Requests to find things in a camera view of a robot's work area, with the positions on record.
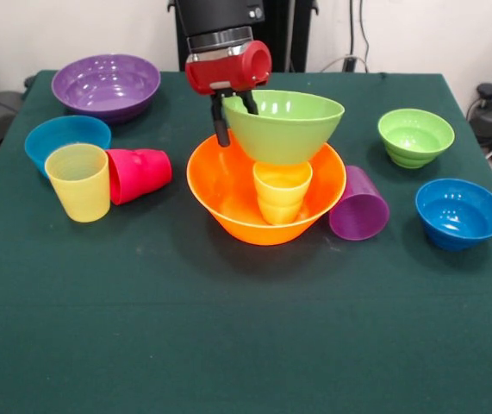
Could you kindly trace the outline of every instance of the lime green bowl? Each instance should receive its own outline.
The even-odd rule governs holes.
[[[228,125],[253,160],[276,165],[310,160],[330,139],[345,108],[325,97],[292,91],[253,91],[258,115],[247,113],[241,98],[227,97]]]
[[[392,110],[380,118],[377,129],[389,157],[404,168],[423,167],[454,142],[451,125],[425,110]]]

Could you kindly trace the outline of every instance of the blue bowl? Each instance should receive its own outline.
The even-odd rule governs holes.
[[[427,237],[451,252],[492,237],[492,193],[463,179],[435,179],[416,193]]]
[[[25,152],[47,179],[45,161],[60,147],[86,143],[109,149],[111,130],[91,116],[61,116],[46,121],[33,129],[25,140]]]

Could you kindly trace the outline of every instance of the stacked yellow cup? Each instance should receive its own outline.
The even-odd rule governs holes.
[[[312,178],[313,168],[308,162],[293,166],[253,164],[257,202],[264,220],[272,225],[293,223]]]

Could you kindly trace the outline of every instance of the bowl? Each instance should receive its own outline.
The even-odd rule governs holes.
[[[276,165],[310,160],[330,139],[345,113],[331,99],[293,91],[252,92],[258,115],[239,97],[223,99],[230,129],[247,155]]]
[[[346,187],[346,169],[327,144],[312,158],[313,178],[293,223],[270,225],[258,207],[253,160],[229,131],[231,145],[220,147],[215,135],[190,156],[186,178],[192,194],[235,238],[259,246],[297,238],[339,200]]]
[[[392,110],[380,118],[377,129],[389,157],[404,168],[423,167],[454,142],[451,125],[425,110]]]
[[[52,90],[75,113],[120,123],[147,108],[159,82],[158,68],[147,60],[128,54],[101,54],[58,71]]]
[[[416,193],[416,209],[428,238],[459,251],[492,237],[492,193],[463,179],[435,179]]]
[[[25,152],[47,179],[45,162],[56,149],[69,144],[85,143],[108,149],[111,144],[109,126],[99,119],[82,116],[60,116],[33,129],[25,140]]]

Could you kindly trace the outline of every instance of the bowl rim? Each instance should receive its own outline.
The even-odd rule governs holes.
[[[106,58],[106,57],[113,57],[113,56],[118,56],[118,57],[123,57],[123,58],[132,58],[134,60],[141,60],[147,65],[149,65],[157,74],[158,74],[158,83],[153,87],[152,91],[143,99],[141,99],[137,103],[133,103],[131,105],[127,106],[122,106],[120,108],[115,108],[111,110],[87,110],[86,108],[83,108],[81,106],[75,106],[69,103],[66,99],[62,98],[58,93],[56,93],[56,89],[54,88],[54,85],[56,84],[59,75],[67,68],[76,65],[77,63],[81,63],[85,60],[89,59],[100,59],[100,58]],[[161,85],[161,71],[149,60],[146,60],[144,58],[141,58],[140,56],[136,56],[133,54],[128,54],[128,53],[101,53],[101,54],[93,54],[91,56],[85,56],[81,59],[74,60],[71,63],[68,63],[67,65],[63,66],[61,69],[59,69],[53,76],[52,81],[50,82],[50,89],[53,93],[53,95],[58,99],[63,105],[65,105],[68,108],[71,108],[72,110],[81,112],[81,113],[88,113],[88,114],[107,114],[110,112],[117,112],[118,110],[128,110],[129,108],[133,108],[134,106],[138,106],[143,104],[144,102],[147,102],[149,99],[153,97],[153,95],[158,91],[159,86]]]
[[[401,147],[399,145],[396,145],[394,142],[390,141],[382,133],[382,122],[384,121],[384,119],[387,116],[391,116],[391,115],[396,114],[398,112],[405,112],[405,111],[407,111],[407,112],[418,112],[420,114],[428,115],[428,116],[431,116],[433,118],[436,118],[436,119],[440,120],[445,125],[445,127],[447,129],[449,129],[450,132],[452,133],[451,139],[444,146],[439,147],[438,149],[431,150],[431,151],[425,151],[425,150],[419,150],[419,149],[406,149],[405,147]],[[439,115],[437,115],[437,114],[435,114],[433,112],[430,112],[429,110],[421,110],[419,108],[397,108],[395,110],[390,110],[390,111],[384,113],[383,115],[380,116],[379,120],[377,121],[377,132],[382,137],[382,140],[386,144],[390,145],[392,148],[396,148],[396,149],[399,149],[401,151],[408,151],[408,152],[413,153],[413,154],[426,154],[428,156],[439,155],[439,154],[443,153],[456,140],[456,133],[454,132],[454,128],[452,127],[452,125],[448,121],[446,121],[445,118],[443,118],[442,116],[439,116]]]
[[[461,183],[462,185],[467,185],[467,186],[470,186],[470,187],[474,187],[474,188],[477,188],[479,190],[482,190],[483,192],[487,193],[488,195],[491,196],[492,198],[492,192],[487,190],[485,187],[483,187],[482,185],[479,185],[479,184],[476,184],[476,183],[473,183],[471,181],[468,181],[467,179],[452,179],[452,178],[442,178],[442,179],[432,179],[431,181],[428,181],[426,182],[423,186],[421,186],[418,191],[416,192],[416,196],[414,197],[414,204],[416,206],[416,210],[418,212],[418,216],[420,217],[420,219],[425,223],[427,224],[429,227],[431,227],[432,229],[434,229],[435,231],[439,232],[439,233],[443,233],[443,234],[446,234],[454,239],[458,239],[458,240],[463,240],[463,241],[483,241],[483,240],[487,240],[489,239],[490,237],[492,237],[492,232],[486,234],[486,235],[480,235],[480,236],[465,236],[465,235],[458,235],[456,233],[452,233],[450,231],[447,231],[445,229],[442,229],[442,228],[437,228],[435,227],[429,220],[426,219],[425,215],[422,214],[421,212],[421,208],[420,208],[420,194],[421,192],[426,188],[428,187],[429,185],[433,185],[435,183],[438,183],[438,182],[455,182],[455,183]]]
[[[108,149],[110,147],[110,145],[111,145],[111,138],[112,138],[112,136],[111,136],[111,129],[109,128],[108,124],[106,124],[106,122],[102,121],[101,119],[95,118],[94,116],[87,116],[87,115],[67,115],[67,116],[56,116],[54,118],[47,119],[46,121],[41,122],[39,125],[37,125],[33,129],[31,129],[31,131],[29,131],[29,133],[28,133],[28,136],[26,136],[26,138],[25,138],[25,142],[23,142],[23,149],[25,151],[25,154],[37,166],[39,166],[41,164],[41,159],[39,157],[36,157],[33,154],[31,154],[31,152],[29,150],[29,145],[31,145],[30,142],[34,140],[33,136],[35,136],[35,134],[37,133],[38,130],[45,128],[47,125],[49,125],[51,123],[62,122],[62,121],[66,121],[66,120],[67,121],[71,121],[71,120],[75,120],[76,118],[86,118],[86,121],[93,122],[97,126],[99,126],[101,129],[104,129],[104,131],[107,132],[107,135],[106,135],[107,136],[107,139],[106,139],[106,144],[105,144],[106,145],[106,148],[101,147],[100,145],[98,145],[98,147],[101,147],[102,149]],[[75,142],[69,142],[66,145],[78,144],[78,143],[89,143],[89,142],[75,141]],[[44,161],[42,161],[42,171],[44,173],[46,173],[45,164],[47,162],[47,158],[48,158],[48,156],[44,159]]]
[[[227,217],[227,216],[221,214],[220,212],[218,212],[218,211],[212,209],[211,207],[209,207],[206,203],[203,202],[203,200],[200,197],[198,197],[198,195],[196,194],[196,190],[194,189],[193,185],[190,184],[190,163],[191,163],[192,159],[194,158],[196,152],[200,149],[200,147],[202,145],[205,145],[211,139],[216,139],[215,138],[215,135],[211,135],[207,140],[205,140],[204,142],[202,142],[194,150],[194,152],[190,156],[190,158],[188,160],[188,164],[186,166],[186,181],[188,182],[188,187],[190,188],[190,191],[192,191],[192,194],[194,195],[194,198],[197,201],[199,201],[200,204],[203,207],[205,207],[205,209],[207,211],[209,211],[209,213],[211,213],[213,216],[219,217],[222,220],[225,220],[227,222],[231,222],[231,223],[234,223],[234,224],[238,224],[240,226],[246,226],[246,227],[254,228],[254,229],[287,229],[287,228],[301,226],[303,224],[311,223],[314,220],[317,220],[318,218],[320,218],[321,216],[323,216],[324,214],[326,214],[327,212],[329,212],[332,209],[332,207],[334,207],[336,205],[336,203],[339,201],[339,199],[341,198],[341,196],[343,195],[343,193],[344,193],[344,191],[346,189],[347,171],[346,171],[345,163],[343,162],[343,160],[339,156],[338,152],[335,149],[333,149],[331,145],[329,145],[327,142],[325,142],[322,147],[328,147],[329,150],[332,151],[336,155],[336,157],[337,157],[337,159],[339,161],[340,169],[343,172],[343,177],[344,177],[343,185],[341,186],[341,189],[338,191],[338,194],[337,194],[336,198],[332,201],[332,203],[330,203],[322,211],[319,211],[316,214],[313,214],[312,216],[309,216],[307,218],[304,218],[301,221],[296,221],[296,222],[288,223],[288,224],[279,224],[277,226],[274,226],[272,224],[252,224],[252,223],[246,223],[246,222],[241,222],[239,220],[235,220],[235,219],[230,218],[230,217]]]
[[[231,112],[233,112],[234,114],[240,114],[242,116],[245,116],[246,118],[248,117],[255,117],[255,119],[257,120],[262,120],[263,122],[269,122],[269,123],[291,123],[291,124],[295,124],[295,123],[302,123],[302,124],[305,124],[305,123],[318,123],[318,122],[326,122],[326,121],[333,121],[335,120],[336,118],[340,118],[342,117],[345,113],[346,113],[346,108],[345,106],[343,106],[341,103],[339,103],[338,101],[335,101],[333,99],[330,99],[328,97],[321,97],[320,95],[315,95],[313,93],[307,93],[307,92],[299,92],[299,91],[280,91],[280,90],[276,90],[276,89],[257,89],[257,90],[254,90],[252,91],[253,95],[255,95],[256,93],[258,92],[269,92],[269,94],[273,93],[273,92],[276,92],[276,93],[289,93],[291,95],[305,95],[305,96],[309,96],[309,97],[316,97],[316,98],[319,98],[319,99],[322,99],[324,101],[327,101],[333,105],[337,105],[338,106],[338,113],[337,114],[334,114],[334,115],[331,115],[331,116],[324,116],[324,117],[319,117],[319,118],[295,118],[295,119],[282,119],[282,118],[271,118],[271,117],[268,117],[268,116],[257,116],[257,115],[252,115],[252,114],[249,114],[247,112],[239,112],[237,110],[235,110],[234,108],[230,108],[228,106],[228,101],[227,99],[231,98],[231,97],[226,97],[222,100],[222,107],[224,108],[224,110],[229,110]]]

